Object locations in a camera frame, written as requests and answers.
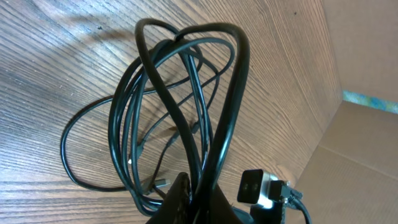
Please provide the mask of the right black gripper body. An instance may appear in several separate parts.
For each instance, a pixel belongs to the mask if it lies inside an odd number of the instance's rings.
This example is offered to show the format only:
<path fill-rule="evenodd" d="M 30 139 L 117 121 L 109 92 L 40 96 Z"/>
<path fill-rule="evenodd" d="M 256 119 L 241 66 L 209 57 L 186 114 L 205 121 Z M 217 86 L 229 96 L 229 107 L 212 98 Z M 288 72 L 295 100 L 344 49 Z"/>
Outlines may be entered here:
<path fill-rule="evenodd" d="M 284 224 L 286 206 L 284 203 L 274 203 L 272 208 L 252 206 L 250 212 L 244 212 L 233 207 L 234 214 L 246 224 Z"/>

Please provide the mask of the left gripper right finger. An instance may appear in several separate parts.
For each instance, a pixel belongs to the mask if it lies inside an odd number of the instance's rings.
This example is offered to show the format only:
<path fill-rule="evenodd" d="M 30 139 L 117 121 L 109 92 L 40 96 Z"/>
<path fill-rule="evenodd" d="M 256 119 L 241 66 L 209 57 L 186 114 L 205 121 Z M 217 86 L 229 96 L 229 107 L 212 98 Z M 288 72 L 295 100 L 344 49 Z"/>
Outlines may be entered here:
<path fill-rule="evenodd" d="M 216 185 L 211 195 L 206 222 L 207 224 L 243 224 L 235 214 L 219 185 Z"/>

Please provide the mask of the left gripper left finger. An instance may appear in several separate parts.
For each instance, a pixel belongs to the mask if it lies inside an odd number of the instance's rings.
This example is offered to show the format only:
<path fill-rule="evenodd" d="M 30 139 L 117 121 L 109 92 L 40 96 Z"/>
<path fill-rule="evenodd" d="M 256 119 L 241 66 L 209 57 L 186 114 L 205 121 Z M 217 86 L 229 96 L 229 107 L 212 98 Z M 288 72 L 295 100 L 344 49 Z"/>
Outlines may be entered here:
<path fill-rule="evenodd" d="M 186 224 L 190 204 L 190 179 L 181 172 L 169 189 L 166 198 L 147 224 Z"/>

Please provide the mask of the black USB cable short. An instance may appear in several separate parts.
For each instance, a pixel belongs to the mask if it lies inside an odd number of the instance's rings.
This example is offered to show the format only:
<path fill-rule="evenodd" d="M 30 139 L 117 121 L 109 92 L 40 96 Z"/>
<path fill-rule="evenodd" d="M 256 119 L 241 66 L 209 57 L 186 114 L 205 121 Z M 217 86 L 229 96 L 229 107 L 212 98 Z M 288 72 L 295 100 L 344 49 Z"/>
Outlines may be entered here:
<path fill-rule="evenodd" d="M 217 70 L 215 66 L 208 61 L 202 54 L 199 47 L 204 43 L 218 43 L 229 48 L 230 56 L 227 64 L 222 70 Z M 61 136 L 60 156 L 63 166 L 69 178 L 77 185 L 86 189 L 100 192 L 120 192 L 130 191 L 137 208 L 143 215 L 152 216 L 160 209 L 163 204 L 161 200 L 155 200 L 146 197 L 146 190 L 141 186 L 139 173 L 137 169 L 137 160 L 140 157 L 147 138 L 165 119 L 162 116 L 146 132 L 141 140 L 137 139 L 139 116 L 142 104 L 142 97 L 147 94 L 168 93 L 169 89 L 175 88 L 185 82 L 190 82 L 192 92 L 186 96 L 189 100 L 195 99 L 197 107 L 198 121 L 191 128 L 176 130 L 175 134 L 169 139 L 168 145 L 172 145 L 177 138 L 193 136 L 197 131 L 201 135 L 200 152 L 195 147 L 187 151 L 188 163 L 192 174 L 192 180 L 199 179 L 202 170 L 208 160 L 208 151 L 214 141 L 213 129 L 211 126 L 208 108 L 211 106 L 211 100 L 205 100 L 203 87 L 213 82 L 218 85 L 220 76 L 229 69 L 234 62 L 235 49 L 233 45 L 223 39 L 206 37 L 196 40 L 170 40 L 165 39 L 159 42 L 153 49 L 149 50 L 144 40 L 138 40 L 137 46 L 140 50 L 145 50 L 148 57 L 139 57 L 133 61 L 124 73 L 116 92 L 113 96 L 102 98 L 79 112 L 68 122 Z M 146 89 L 145 85 L 149 81 L 149 74 L 146 65 L 156 69 L 173 55 L 178 54 L 184 67 L 188 72 L 188 77 L 170 85 L 165 85 L 162 80 L 153 82 L 153 88 Z M 105 103 L 111 103 L 108 121 L 108 143 L 111 157 L 123 186 L 121 187 L 99 187 L 88 184 L 76 178 L 72 172 L 67 160 L 67 137 L 73 125 L 87 112 L 101 106 Z"/>

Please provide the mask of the black USB cable long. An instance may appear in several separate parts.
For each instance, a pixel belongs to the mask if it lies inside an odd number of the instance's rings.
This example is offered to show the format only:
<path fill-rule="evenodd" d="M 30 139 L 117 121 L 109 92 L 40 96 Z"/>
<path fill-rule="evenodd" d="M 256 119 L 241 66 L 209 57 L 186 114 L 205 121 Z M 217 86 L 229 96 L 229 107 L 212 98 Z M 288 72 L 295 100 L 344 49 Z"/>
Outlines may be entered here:
<path fill-rule="evenodd" d="M 146 47 L 145 37 L 143 33 L 144 26 L 157 25 L 168 26 L 167 23 L 156 19 L 141 19 L 136 24 L 135 35 L 139 50 L 139 56 L 150 81 L 155 87 L 160 99 L 169 111 L 174 123 L 181 134 L 182 142 L 187 150 L 188 164 L 190 166 L 191 178 L 195 194 L 188 209 L 188 222 L 201 222 L 205 219 L 205 214 L 209 210 L 210 197 L 216 187 L 218 177 L 220 176 L 222 166 L 229 144 L 233 137 L 234 127 L 239 113 L 239 108 L 243 98 L 246 80 L 248 77 L 249 61 L 250 61 L 250 45 L 249 40 L 244 31 L 229 23 L 209 23 L 199 26 L 187 27 L 177 33 L 176 38 L 181 39 L 187 34 L 194 32 L 225 32 L 232 35 L 237 43 L 237 58 L 233 69 L 231 81 L 229 83 L 228 92 L 221 112 L 218 127 L 215 133 L 215 140 L 211 144 L 210 153 L 205 164 L 203 172 L 196 165 L 198 160 L 196 144 L 189 130 L 188 123 L 183 117 L 182 112 L 177 106 L 172 95 L 166 89 L 159 73 L 157 72 L 149 51 Z"/>

